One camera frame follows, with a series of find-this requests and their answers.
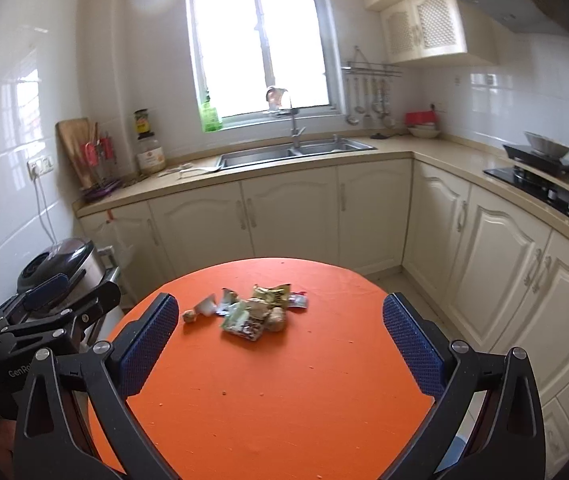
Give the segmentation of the silver printed wrapper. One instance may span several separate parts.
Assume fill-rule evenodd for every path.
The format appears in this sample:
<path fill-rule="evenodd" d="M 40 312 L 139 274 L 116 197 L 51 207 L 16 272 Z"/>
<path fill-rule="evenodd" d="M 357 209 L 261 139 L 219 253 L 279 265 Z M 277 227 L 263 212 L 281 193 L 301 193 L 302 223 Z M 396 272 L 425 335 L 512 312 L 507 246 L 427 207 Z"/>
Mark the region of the silver printed wrapper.
<path fill-rule="evenodd" d="M 219 316 L 226 316 L 231 311 L 232 307 L 240 301 L 239 295 L 232 289 L 222 289 L 222 299 L 216 309 L 216 314 Z"/>

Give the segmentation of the green snack wrapper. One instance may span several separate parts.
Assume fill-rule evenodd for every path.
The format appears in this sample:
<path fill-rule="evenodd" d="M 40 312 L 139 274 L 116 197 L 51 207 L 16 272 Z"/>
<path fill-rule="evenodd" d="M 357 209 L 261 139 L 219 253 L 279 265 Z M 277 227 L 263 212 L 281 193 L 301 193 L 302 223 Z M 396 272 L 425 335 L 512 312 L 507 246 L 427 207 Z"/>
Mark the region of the green snack wrapper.
<path fill-rule="evenodd" d="M 265 321 L 262 318 L 255 318 L 250 311 L 249 303 L 241 300 L 230 308 L 222 321 L 222 330 L 248 341 L 257 341 L 263 335 Z"/>

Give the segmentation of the gold snack wrapper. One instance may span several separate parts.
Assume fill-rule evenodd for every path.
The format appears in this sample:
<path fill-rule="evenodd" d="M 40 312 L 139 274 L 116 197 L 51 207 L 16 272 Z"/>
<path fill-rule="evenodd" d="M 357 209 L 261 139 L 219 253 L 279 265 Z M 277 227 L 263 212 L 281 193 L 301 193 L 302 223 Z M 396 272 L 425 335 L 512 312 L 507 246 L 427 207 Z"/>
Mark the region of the gold snack wrapper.
<path fill-rule="evenodd" d="M 252 297 L 265 301 L 271 308 L 286 309 L 289 307 L 289 300 L 291 295 L 291 285 L 282 284 L 274 287 L 265 287 L 254 285 L 252 290 Z"/>

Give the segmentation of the black rice cooker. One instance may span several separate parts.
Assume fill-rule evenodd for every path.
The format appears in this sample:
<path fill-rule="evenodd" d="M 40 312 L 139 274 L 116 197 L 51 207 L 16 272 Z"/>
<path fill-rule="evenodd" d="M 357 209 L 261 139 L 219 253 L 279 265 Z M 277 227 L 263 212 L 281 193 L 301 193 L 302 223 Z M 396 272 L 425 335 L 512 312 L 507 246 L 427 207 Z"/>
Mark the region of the black rice cooker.
<path fill-rule="evenodd" d="M 104 273 L 106 267 L 94 243 L 79 237 L 67 238 L 48 247 L 24 266 L 16 281 L 16 291 L 19 294 L 28 292 L 50 278 L 64 274 L 68 278 L 68 287 L 56 302 L 37 310 L 44 313 L 46 309 L 63 308 L 84 296 L 102 281 Z"/>

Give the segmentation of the metal side rack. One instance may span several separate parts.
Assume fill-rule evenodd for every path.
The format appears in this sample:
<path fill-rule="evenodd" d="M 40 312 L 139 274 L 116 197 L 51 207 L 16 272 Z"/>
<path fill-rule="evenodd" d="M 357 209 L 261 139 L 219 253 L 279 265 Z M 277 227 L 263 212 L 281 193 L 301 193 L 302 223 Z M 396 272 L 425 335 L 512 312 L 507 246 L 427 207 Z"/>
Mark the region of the metal side rack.
<path fill-rule="evenodd" d="M 94 247 L 83 263 L 83 278 L 78 285 L 82 313 L 78 315 L 83 329 L 82 347 L 88 348 L 99 340 L 108 338 L 111 330 L 124 318 L 121 307 L 120 259 L 112 245 Z"/>

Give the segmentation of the cream lower cabinets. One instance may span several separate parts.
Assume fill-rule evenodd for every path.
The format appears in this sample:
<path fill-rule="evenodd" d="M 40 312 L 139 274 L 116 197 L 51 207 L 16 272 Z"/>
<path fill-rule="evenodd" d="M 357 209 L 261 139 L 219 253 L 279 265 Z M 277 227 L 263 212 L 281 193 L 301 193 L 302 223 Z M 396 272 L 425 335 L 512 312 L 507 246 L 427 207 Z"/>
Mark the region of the cream lower cabinets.
<path fill-rule="evenodd" d="M 315 261 L 373 284 L 406 272 L 474 350 L 527 352 L 547 475 L 569 461 L 569 218 L 465 162 L 413 153 L 152 177 L 86 207 L 79 221 L 94 243 L 114 247 L 137 310 L 168 282 L 239 260 Z"/>

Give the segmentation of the wooden cutting board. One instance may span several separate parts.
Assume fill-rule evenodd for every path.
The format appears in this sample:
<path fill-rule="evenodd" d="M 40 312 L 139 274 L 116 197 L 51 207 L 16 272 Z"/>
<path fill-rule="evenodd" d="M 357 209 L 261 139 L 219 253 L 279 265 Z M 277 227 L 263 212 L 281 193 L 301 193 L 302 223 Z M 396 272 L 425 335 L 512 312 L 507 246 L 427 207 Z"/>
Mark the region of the wooden cutting board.
<path fill-rule="evenodd" d="M 87 117 L 62 120 L 56 125 L 65 153 L 78 177 L 80 188 L 92 188 L 96 181 L 85 159 L 84 146 L 90 141 L 91 125 Z"/>

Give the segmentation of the yellow label bottle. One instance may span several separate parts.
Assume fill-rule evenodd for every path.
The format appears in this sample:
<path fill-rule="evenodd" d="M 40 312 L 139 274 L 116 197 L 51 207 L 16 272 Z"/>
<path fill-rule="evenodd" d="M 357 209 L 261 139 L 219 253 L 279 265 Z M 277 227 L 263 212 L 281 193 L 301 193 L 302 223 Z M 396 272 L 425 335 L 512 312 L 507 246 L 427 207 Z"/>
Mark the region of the yellow label bottle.
<path fill-rule="evenodd" d="M 140 110 L 135 111 L 134 115 L 138 136 L 150 133 L 151 126 L 149 122 L 149 111 L 146 108 L 140 108 Z"/>

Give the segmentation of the black gas stove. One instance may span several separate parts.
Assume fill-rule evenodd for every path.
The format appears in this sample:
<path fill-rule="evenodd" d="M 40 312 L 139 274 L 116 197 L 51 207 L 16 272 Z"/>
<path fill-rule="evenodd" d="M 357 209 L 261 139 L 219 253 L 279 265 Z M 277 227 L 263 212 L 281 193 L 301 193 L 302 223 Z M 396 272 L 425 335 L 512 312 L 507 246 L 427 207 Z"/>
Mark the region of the black gas stove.
<path fill-rule="evenodd" d="M 545 202 L 569 218 L 569 191 L 519 166 L 485 169 L 484 174 Z"/>

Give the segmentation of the steel wok on stove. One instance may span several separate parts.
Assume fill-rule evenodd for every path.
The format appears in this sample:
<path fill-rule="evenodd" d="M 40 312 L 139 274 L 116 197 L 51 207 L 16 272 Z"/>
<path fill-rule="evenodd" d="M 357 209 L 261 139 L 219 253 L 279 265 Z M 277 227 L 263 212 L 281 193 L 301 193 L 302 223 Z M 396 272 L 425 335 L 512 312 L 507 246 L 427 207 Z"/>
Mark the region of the steel wok on stove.
<path fill-rule="evenodd" d="M 531 148 L 549 159 L 560 160 L 569 154 L 569 146 L 557 140 L 530 131 L 525 131 L 524 134 Z"/>

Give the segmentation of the stainless steel sink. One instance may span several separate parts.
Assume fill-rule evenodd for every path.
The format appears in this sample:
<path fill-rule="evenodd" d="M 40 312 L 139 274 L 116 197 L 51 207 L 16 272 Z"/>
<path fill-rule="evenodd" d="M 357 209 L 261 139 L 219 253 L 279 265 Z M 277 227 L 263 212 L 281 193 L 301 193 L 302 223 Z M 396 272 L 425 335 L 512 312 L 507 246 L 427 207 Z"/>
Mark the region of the stainless steel sink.
<path fill-rule="evenodd" d="M 298 146 L 279 144 L 264 148 L 250 148 L 219 157 L 217 167 L 220 170 L 263 164 L 264 162 L 280 162 L 280 160 L 298 159 L 309 156 L 322 156 L 343 153 L 374 151 L 375 147 L 353 139 L 333 136 L 327 140 L 301 141 Z"/>

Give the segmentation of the red lidded container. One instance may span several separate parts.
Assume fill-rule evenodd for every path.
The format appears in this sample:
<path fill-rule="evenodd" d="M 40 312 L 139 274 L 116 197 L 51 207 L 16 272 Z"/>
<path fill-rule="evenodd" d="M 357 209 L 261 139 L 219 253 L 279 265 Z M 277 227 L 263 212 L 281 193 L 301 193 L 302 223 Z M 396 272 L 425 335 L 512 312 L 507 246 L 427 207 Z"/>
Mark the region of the red lidded container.
<path fill-rule="evenodd" d="M 436 123 L 437 114 L 434 110 L 419 110 L 418 112 L 407 112 L 405 114 L 405 125 L 407 127 Z"/>

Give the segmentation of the hanging utensil rack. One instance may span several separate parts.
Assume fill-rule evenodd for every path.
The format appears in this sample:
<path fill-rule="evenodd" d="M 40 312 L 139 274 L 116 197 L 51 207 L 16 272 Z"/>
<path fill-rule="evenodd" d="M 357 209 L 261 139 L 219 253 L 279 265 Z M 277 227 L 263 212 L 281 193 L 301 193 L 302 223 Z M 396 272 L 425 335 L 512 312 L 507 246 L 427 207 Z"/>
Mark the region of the hanging utensil rack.
<path fill-rule="evenodd" d="M 401 70 L 388 63 L 370 62 L 358 46 L 341 70 L 347 125 L 372 129 L 380 124 L 384 129 L 395 129 L 398 122 L 391 114 L 391 83 L 403 77 Z"/>

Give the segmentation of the upper lattice cabinet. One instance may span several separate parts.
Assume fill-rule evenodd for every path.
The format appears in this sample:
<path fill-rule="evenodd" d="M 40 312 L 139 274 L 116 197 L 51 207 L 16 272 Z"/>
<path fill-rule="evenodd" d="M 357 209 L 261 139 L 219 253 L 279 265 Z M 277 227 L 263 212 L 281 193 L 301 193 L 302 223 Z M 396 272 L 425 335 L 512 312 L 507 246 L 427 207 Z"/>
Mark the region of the upper lattice cabinet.
<path fill-rule="evenodd" d="M 401 0 L 380 13 L 388 61 L 407 66 L 499 62 L 491 19 L 459 0 Z"/>

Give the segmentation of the wall power outlet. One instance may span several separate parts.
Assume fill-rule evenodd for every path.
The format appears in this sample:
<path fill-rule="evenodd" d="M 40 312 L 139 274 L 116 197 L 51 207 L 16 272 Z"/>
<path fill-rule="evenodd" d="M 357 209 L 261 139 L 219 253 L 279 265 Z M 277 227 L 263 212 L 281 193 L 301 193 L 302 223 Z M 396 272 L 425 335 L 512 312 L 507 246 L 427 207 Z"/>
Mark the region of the wall power outlet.
<path fill-rule="evenodd" d="M 30 159 L 27 163 L 27 172 L 30 180 L 34 181 L 54 169 L 54 160 L 50 155 L 42 155 Z"/>

